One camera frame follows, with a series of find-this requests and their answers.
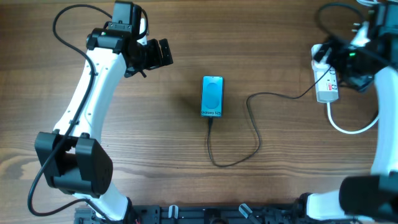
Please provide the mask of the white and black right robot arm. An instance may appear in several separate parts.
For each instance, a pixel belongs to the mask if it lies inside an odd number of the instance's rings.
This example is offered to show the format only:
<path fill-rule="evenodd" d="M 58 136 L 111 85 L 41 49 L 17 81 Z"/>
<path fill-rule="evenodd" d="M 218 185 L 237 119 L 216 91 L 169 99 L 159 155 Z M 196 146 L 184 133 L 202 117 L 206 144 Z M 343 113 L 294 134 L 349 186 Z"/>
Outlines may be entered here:
<path fill-rule="evenodd" d="M 347 40 L 326 25 L 323 13 L 345 8 L 358 17 L 354 37 Z M 306 218 L 319 222 L 397 221 L 397 2 L 376 2 L 367 14 L 342 2 L 322 5 L 315 22 L 326 35 L 314 45 L 312 72 L 317 100 L 330 106 L 340 88 L 376 94 L 376 115 L 367 126 L 353 131 L 356 146 L 346 147 L 358 161 L 364 146 L 372 165 L 368 173 L 345 177 L 336 190 L 303 194 Z"/>

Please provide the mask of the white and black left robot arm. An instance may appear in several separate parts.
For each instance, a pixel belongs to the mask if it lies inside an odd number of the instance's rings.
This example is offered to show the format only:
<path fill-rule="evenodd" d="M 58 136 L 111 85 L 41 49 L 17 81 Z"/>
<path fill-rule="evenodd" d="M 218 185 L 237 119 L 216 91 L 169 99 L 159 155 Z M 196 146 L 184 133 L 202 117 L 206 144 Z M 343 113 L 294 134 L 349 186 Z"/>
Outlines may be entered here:
<path fill-rule="evenodd" d="M 54 129 L 41 132 L 35 151 L 49 187 L 91 207 L 97 223 L 140 223 L 131 200 L 112 183 L 113 162 L 101 147 L 101 133 L 113 93 L 122 77 L 172 64 L 166 39 L 148 39 L 143 8 L 116 1 L 109 21 L 86 39 L 85 67 L 71 102 Z"/>

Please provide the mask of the Galaxy smartphone with teal screen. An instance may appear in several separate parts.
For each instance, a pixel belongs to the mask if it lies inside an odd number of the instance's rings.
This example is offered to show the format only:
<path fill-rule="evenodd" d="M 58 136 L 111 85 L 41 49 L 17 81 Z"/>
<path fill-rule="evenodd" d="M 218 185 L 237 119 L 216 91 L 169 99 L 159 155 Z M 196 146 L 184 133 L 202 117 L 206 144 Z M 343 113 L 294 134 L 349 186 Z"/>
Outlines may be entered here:
<path fill-rule="evenodd" d="M 201 115 L 208 118 L 220 118 L 223 114 L 224 78 L 204 76 L 201 91 Z"/>

